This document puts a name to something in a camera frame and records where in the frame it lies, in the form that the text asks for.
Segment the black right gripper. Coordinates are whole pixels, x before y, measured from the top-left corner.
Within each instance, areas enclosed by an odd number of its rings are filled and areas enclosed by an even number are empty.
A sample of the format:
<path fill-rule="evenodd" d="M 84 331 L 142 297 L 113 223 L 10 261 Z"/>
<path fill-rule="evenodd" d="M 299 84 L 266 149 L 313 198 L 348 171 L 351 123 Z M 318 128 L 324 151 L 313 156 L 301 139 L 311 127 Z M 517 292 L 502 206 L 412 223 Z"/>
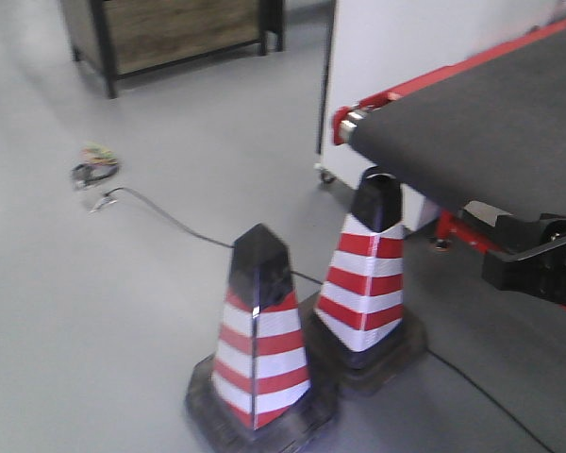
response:
<path fill-rule="evenodd" d="M 535 220 L 499 215 L 485 236 L 499 249 L 485 254 L 482 277 L 502 291 L 530 294 L 566 307 L 566 217 Z"/>

